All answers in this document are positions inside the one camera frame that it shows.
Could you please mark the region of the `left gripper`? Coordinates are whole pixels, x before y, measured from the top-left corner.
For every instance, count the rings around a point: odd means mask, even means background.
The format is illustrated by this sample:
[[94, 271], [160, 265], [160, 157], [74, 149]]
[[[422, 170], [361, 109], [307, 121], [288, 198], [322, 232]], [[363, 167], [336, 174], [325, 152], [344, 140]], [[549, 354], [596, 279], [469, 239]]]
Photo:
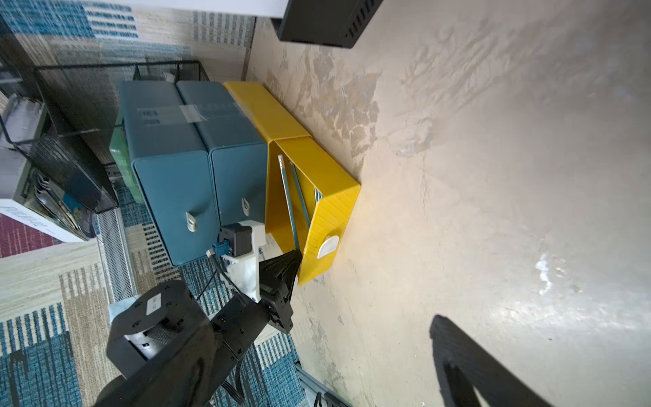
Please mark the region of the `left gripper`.
[[124, 377], [143, 367], [181, 333], [209, 322], [219, 345], [226, 348], [225, 361], [235, 366], [268, 325], [283, 334], [293, 328], [290, 305], [303, 254], [292, 250], [259, 263], [259, 303], [237, 289], [220, 312], [210, 319], [186, 283], [161, 283], [134, 298], [111, 322], [106, 347], [108, 359]]

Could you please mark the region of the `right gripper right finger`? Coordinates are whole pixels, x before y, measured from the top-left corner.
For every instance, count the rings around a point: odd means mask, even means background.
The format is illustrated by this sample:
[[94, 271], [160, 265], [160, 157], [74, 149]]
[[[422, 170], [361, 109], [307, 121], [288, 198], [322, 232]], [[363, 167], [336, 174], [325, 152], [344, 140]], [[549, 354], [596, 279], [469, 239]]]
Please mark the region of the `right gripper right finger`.
[[434, 316], [430, 338], [444, 405], [549, 405], [449, 318]]

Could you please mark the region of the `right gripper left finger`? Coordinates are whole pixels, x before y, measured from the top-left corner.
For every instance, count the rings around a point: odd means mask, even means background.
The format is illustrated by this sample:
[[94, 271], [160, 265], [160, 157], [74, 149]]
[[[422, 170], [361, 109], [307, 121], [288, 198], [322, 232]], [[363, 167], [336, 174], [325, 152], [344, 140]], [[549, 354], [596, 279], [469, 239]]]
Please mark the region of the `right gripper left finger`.
[[218, 339], [209, 322], [181, 333], [128, 377], [116, 378], [96, 406], [203, 406], [218, 388]]

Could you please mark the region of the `yellow bottom drawer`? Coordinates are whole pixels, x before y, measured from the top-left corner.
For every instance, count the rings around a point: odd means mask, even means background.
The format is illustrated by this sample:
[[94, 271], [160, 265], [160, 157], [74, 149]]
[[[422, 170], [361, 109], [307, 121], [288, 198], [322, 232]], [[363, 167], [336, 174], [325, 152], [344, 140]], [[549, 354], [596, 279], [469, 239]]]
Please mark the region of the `yellow bottom drawer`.
[[[277, 156], [284, 156], [303, 261], [298, 284], [332, 267], [361, 185], [335, 161], [263, 84], [229, 81], [225, 88], [268, 146], [265, 223], [283, 252], [295, 249]], [[298, 170], [311, 218], [305, 220], [290, 163]]]

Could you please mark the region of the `teal pencil diagonal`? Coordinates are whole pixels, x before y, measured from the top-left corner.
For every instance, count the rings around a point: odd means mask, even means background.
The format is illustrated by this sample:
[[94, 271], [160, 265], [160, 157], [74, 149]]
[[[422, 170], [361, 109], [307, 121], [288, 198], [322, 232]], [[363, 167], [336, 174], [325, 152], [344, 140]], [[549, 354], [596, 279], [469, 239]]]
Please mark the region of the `teal pencil diagonal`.
[[291, 231], [293, 234], [293, 242], [296, 250], [300, 250], [300, 244], [298, 240], [298, 229], [296, 226], [296, 221], [293, 213], [293, 203], [291, 199], [291, 192], [290, 192], [290, 186], [289, 186], [289, 181], [288, 181], [288, 173], [287, 173], [287, 168], [285, 165], [284, 161], [284, 156], [282, 154], [279, 154], [277, 156], [277, 159], [279, 161], [279, 168], [281, 171], [281, 181], [283, 185], [283, 191], [284, 191], [284, 196], [286, 200], [286, 204], [288, 207], [288, 217], [290, 221], [290, 227]]

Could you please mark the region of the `teal drawer cabinet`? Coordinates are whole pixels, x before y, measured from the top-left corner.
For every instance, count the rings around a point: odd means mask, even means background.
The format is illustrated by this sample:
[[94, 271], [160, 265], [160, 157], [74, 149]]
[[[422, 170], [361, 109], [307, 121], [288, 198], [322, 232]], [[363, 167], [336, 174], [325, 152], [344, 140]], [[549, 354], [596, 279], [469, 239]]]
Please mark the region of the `teal drawer cabinet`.
[[213, 81], [123, 81], [132, 170], [173, 266], [204, 256], [225, 225], [264, 222], [268, 147]]

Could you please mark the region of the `teal pencil pair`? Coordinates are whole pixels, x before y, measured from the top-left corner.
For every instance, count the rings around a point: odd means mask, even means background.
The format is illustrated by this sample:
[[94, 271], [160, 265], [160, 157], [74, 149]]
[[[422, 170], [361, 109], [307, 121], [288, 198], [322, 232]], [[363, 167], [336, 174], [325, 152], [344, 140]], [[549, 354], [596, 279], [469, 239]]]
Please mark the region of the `teal pencil pair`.
[[303, 189], [302, 189], [299, 177], [298, 177], [298, 170], [297, 170], [297, 167], [295, 166], [295, 164], [293, 162], [291, 162], [290, 165], [291, 165], [291, 170], [292, 170], [292, 174], [293, 174], [294, 185], [295, 185], [295, 188], [297, 190], [298, 198], [299, 198], [302, 213], [303, 213], [303, 218], [305, 220], [306, 229], [309, 230], [310, 225], [311, 225], [311, 218], [310, 218], [310, 214], [308, 212], [305, 197], [303, 195]]

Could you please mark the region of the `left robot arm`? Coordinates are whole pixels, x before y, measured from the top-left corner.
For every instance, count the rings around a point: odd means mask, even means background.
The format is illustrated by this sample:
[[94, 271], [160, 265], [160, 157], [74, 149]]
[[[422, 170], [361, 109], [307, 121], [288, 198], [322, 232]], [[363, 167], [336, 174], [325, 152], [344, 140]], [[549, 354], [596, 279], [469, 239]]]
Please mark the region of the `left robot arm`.
[[303, 255], [298, 250], [259, 265], [261, 299], [234, 293], [209, 318], [186, 283], [161, 283], [117, 315], [106, 354], [120, 372], [98, 406], [205, 406], [219, 388], [242, 402], [242, 383], [230, 384], [264, 328], [293, 327], [290, 305]]

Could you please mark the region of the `green book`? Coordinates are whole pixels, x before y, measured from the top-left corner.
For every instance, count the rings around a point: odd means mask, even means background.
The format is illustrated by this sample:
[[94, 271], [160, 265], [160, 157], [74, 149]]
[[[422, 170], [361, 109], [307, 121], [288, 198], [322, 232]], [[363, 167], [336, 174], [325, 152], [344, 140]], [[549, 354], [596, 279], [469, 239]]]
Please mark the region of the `green book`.
[[129, 189], [132, 198], [135, 202], [143, 205], [144, 198], [138, 186], [137, 178], [135, 177], [131, 167], [131, 159], [125, 137], [124, 115], [120, 110], [118, 111], [108, 149], [110, 150], [110, 154], [112, 155], [122, 176], [123, 182]]

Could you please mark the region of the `white FOLIO box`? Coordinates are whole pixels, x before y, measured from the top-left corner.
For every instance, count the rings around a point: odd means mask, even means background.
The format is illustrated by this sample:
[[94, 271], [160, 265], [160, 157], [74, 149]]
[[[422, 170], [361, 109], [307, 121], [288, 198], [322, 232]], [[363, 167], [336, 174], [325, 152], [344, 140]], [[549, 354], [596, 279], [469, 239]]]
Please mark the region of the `white FOLIO box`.
[[43, 103], [18, 94], [3, 108], [1, 134], [1, 214], [65, 243], [96, 237], [94, 215], [15, 147], [31, 142], [51, 125]]

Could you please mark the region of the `black mesh file organizer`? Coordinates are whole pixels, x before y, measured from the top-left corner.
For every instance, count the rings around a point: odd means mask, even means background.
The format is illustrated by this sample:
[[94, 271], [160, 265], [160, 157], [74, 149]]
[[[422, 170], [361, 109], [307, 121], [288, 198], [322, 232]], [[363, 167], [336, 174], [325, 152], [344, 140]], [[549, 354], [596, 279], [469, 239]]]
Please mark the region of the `black mesh file organizer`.
[[282, 42], [352, 49], [382, 0], [294, 0], [271, 24]]

